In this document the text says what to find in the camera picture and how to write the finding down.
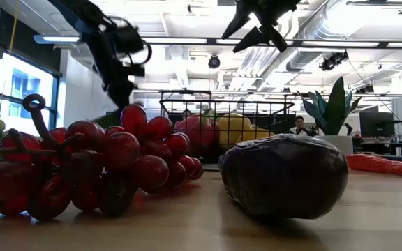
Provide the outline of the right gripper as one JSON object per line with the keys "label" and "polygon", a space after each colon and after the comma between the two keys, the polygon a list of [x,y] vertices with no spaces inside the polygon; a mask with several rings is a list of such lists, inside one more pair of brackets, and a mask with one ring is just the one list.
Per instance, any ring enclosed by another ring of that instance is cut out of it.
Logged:
{"label": "right gripper", "polygon": [[260,27],[251,29],[241,41],[235,45],[233,52],[240,52],[248,47],[273,42],[275,47],[284,52],[288,46],[282,35],[275,30],[278,19],[289,11],[296,11],[300,0],[257,0],[255,3],[236,3],[235,14],[232,21],[221,36],[229,38],[240,30],[249,20],[249,15],[254,12],[260,22]]}

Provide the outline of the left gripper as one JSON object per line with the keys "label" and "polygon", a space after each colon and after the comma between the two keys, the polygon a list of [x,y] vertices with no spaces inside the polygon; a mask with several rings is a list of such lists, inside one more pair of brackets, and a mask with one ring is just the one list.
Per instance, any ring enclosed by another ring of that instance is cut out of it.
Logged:
{"label": "left gripper", "polygon": [[[145,76],[144,65],[151,59],[151,45],[139,35],[138,28],[129,22],[122,26],[115,23],[104,31],[98,29],[92,33],[92,56],[98,72],[107,86],[107,94],[117,107],[131,103],[131,94],[135,88],[128,76]],[[142,62],[134,62],[132,54],[147,51]],[[126,80],[123,84],[116,82]]]}

